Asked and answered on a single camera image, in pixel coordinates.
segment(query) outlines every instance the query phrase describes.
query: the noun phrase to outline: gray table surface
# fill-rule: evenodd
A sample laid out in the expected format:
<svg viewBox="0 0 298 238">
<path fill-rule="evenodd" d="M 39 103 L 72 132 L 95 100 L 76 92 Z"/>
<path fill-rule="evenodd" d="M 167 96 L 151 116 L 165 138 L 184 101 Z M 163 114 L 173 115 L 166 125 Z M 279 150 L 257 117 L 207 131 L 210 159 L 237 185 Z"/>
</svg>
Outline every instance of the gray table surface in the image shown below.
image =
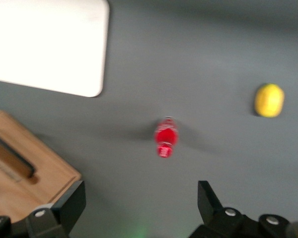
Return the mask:
<svg viewBox="0 0 298 238">
<path fill-rule="evenodd" d="M 72 237 L 188 237 L 202 223 L 198 180 L 252 219 L 298 220 L 298 1 L 110 7 L 99 97 L 0 82 L 0 110 L 83 175 L 87 207 Z M 286 94 L 275 119 L 252 112 L 265 82 Z M 152 136 L 166 115 L 180 131 L 168 160 Z"/>
</svg>

